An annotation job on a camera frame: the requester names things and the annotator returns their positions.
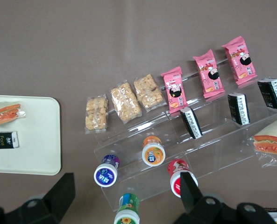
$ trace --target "round container lid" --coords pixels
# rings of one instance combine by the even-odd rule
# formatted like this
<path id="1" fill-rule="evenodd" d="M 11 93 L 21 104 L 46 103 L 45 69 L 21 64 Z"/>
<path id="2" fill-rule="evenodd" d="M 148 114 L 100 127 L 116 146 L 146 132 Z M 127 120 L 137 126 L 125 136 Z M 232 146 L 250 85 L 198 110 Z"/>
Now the round container lid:
<path id="1" fill-rule="evenodd" d="M 112 186 L 115 183 L 117 176 L 117 169 L 109 163 L 103 163 L 99 165 L 93 175 L 95 182 L 99 186 L 105 188 Z"/>
<path id="2" fill-rule="evenodd" d="M 154 152 L 154 151 L 150 151 L 150 153 L 152 153 L 153 155 L 149 155 L 146 158 L 145 154 L 150 148 L 158 148 L 159 151 L 162 152 L 162 155 L 161 155 L 162 158 L 160 159 L 159 162 L 158 162 L 158 156 L 156 156 L 156 152 Z M 157 167 L 157 166 L 161 165 L 165 160 L 165 150 L 160 144 L 156 144 L 156 143 L 147 144 L 142 150 L 142 160 L 144 161 L 145 164 L 147 164 L 151 167 Z"/>
<path id="3" fill-rule="evenodd" d="M 192 172 L 190 172 L 189 170 L 179 170 L 178 172 L 175 172 L 171 178 L 170 178 L 170 187 L 172 192 L 177 196 L 177 197 L 181 197 L 181 193 L 180 193 L 180 181 L 181 181 L 181 172 L 188 172 L 191 174 L 191 177 L 193 178 L 194 182 L 196 183 L 196 185 L 198 186 L 199 183 L 197 181 L 197 179 L 195 178 L 194 174 Z"/>
<path id="4" fill-rule="evenodd" d="M 139 224 L 139 216 L 135 211 L 125 209 L 119 211 L 114 219 L 114 224 Z"/>

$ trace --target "brown table surface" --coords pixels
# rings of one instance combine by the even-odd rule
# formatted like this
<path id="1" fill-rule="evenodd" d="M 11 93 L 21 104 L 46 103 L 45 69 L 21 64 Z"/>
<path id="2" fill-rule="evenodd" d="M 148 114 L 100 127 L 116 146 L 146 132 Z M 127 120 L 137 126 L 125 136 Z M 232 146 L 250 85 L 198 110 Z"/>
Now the brown table surface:
<path id="1" fill-rule="evenodd" d="M 84 134 L 86 98 L 148 73 L 163 85 L 159 74 L 176 66 L 194 73 L 193 56 L 212 49 L 221 61 L 221 45 L 239 35 L 259 78 L 277 77 L 277 0 L 0 1 L 0 95 L 57 99 L 62 130 L 60 173 L 0 174 L 0 206 L 9 212 L 73 172 L 77 196 L 62 223 L 113 223 L 93 180 L 97 142 Z M 232 207 L 277 208 L 277 167 L 262 168 L 257 157 L 200 178 L 199 186 Z M 143 224 L 169 224 L 183 211 L 171 191 L 139 208 Z"/>

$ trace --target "clear plastic wrapper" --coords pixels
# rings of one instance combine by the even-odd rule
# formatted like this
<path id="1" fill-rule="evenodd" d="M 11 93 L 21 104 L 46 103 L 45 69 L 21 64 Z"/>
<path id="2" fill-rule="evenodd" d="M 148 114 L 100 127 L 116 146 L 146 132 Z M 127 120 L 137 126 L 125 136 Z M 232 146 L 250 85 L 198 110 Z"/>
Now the clear plastic wrapper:
<path id="1" fill-rule="evenodd" d="M 105 132 L 108 100 L 106 95 L 88 98 L 86 103 L 85 133 Z"/>
<path id="2" fill-rule="evenodd" d="M 277 166 L 277 120 L 250 138 L 263 167 Z"/>
<path id="3" fill-rule="evenodd" d="M 151 74 L 137 78 L 134 81 L 137 100 L 147 112 L 166 105 L 166 101 L 160 91 L 159 86 L 154 81 Z"/>
<path id="4" fill-rule="evenodd" d="M 134 118 L 142 116 L 142 110 L 127 81 L 111 90 L 111 98 L 115 111 L 124 124 Z"/>
<path id="5" fill-rule="evenodd" d="M 0 125 L 25 116 L 19 102 L 0 102 Z"/>

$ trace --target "rice cracker bar package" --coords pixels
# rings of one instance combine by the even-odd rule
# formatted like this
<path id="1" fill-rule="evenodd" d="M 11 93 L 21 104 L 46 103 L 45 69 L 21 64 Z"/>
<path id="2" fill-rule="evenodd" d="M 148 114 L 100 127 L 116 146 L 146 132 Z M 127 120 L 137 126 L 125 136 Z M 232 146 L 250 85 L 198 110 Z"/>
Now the rice cracker bar package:
<path id="1" fill-rule="evenodd" d="M 124 124 L 142 115 L 142 110 L 128 82 L 124 82 L 112 89 L 111 99 L 115 111 Z"/>
<path id="2" fill-rule="evenodd" d="M 204 55 L 193 58 L 198 65 L 199 76 L 204 88 L 204 97 L 208 98 L 224 92 L 212 50 L 210 49 Z"/>
<path id="3" fill-rule="evenodd" d="M 249 51 L 242 36 L 223 45 L 228 61 L 232 67 L 235 81 L 238 85 L 257 77 L 251 62 Z"/>
<path id="4" fill-rule="evenodd" d="M 85 133 L 99 133 L 107 128 L 108 100 L 106 95 L 87 99 Z"/>
<path id="5" fill-rule="evenodd" d="M 147 112 L 166 105 L 165 99 L 151 74 L 136 79 L 134 81 L 134 87 L 138 101 Z"/>
<path id="6" fill-rule="evenodd" d="M 182 84 L 181 68 L 176 67 L 166 73 L 162 73 L 161 76 L 164 78 L 170 113 L 177 112 L 188 106 Z"/>

